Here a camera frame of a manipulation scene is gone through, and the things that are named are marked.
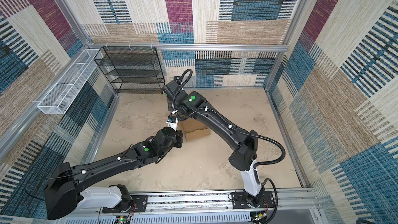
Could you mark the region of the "brown cardboard box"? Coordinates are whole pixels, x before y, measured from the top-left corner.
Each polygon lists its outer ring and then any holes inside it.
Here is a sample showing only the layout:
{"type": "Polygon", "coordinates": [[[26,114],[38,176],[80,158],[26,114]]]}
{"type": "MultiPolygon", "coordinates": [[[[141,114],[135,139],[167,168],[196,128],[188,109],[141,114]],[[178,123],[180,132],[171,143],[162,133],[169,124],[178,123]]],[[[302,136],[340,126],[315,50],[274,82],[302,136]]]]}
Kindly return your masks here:
{"type": "Polygon", "coordinates": [[[204,138],[211,134],[211,130],[208,126],[191,118],[185,121],[180,121],[177,124],[177,127],[183,132],[186,141],[204,138]]]}

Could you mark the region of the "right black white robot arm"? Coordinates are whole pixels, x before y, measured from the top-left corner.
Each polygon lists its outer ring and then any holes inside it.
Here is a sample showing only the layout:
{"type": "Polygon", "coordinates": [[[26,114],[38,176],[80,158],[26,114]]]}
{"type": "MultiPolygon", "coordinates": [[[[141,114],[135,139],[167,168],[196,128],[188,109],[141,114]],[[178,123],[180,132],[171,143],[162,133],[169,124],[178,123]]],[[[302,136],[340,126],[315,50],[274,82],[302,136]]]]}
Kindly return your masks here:
{"type": "Polygon", "coordinates": [[[193,91],[187,94],[183,83],[171,81],[161,92],[167,97],[169,111],[177,116],[179,121],[193,118],[219,135],[233,150],[229,163],[240,171],[244,182],[246,203],[250,207],[259,207],[263,203],[264,186],[260,182],[258,166],[272,165],[283,161],[286,151],[282,144],[256,131],[250,132],[235,125],[219,113],[201,94],[193,91]],[[277,146],[281,155],[271,161],[257,161],[258,140],[267,141],[277,146]]]}

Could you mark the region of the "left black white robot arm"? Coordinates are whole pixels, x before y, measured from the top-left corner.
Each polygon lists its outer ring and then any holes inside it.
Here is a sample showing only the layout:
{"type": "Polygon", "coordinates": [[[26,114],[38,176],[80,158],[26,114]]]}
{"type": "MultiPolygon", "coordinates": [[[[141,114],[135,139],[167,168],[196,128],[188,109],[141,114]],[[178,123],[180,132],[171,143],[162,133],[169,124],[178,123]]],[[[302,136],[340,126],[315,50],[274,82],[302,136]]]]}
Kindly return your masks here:
{"type": "Polygon", "coordinates": [[[44,188],[48,220],[60,219],[87,201],[83,191],[90,186],[119,173],[159,163],[172,148],[181,148],[182,140],[181,131],[164,127],[155,136],[105,159],[77,166],[69,162],[59,165],[44,188]]]}

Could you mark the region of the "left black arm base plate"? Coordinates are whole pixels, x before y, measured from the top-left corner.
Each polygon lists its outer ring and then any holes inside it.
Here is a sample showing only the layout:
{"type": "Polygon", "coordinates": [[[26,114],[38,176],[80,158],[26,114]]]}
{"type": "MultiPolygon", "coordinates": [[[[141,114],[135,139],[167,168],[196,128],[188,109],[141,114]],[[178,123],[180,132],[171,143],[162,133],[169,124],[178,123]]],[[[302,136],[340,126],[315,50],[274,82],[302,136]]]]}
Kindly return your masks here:
{"type": "Polygon", "coordinates": [[[142,213],[146,211],[148,195],[132,195],[122,197],[121,202],[114,208],[103,208],[103,214],[114,213],[142,213]]]}

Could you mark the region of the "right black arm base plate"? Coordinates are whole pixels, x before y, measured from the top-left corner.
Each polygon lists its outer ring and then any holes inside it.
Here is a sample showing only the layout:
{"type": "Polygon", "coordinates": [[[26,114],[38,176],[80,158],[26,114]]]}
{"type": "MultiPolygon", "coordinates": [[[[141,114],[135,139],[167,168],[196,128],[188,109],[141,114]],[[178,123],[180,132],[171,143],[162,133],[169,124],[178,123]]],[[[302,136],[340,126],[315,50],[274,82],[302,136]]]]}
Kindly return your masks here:
{"type": "Polygon", "coordinates": [[[234,209],[244,208],[274,208],[275,197],[272,191],[260,191],[257,196],[252,196],[245,191],[232,192],[228,195],[234,209]]]}

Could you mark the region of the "aluminium front rail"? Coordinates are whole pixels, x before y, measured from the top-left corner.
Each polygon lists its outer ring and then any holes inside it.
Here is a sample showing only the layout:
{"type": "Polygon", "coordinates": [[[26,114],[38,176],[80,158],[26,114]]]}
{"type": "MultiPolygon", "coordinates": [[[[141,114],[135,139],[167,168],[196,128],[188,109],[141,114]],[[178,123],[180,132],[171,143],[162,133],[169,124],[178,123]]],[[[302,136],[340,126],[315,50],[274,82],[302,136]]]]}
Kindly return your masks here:
{"type": "Polygon", "coordinates": [[[81,209],[56,220],[57,224],[326,224],[327,219],[311,188],[278,189],[274,208],[234,209],[228,195],[241,190],[134,192],[148,195],[142,213],[103,214],[81,209]]]}

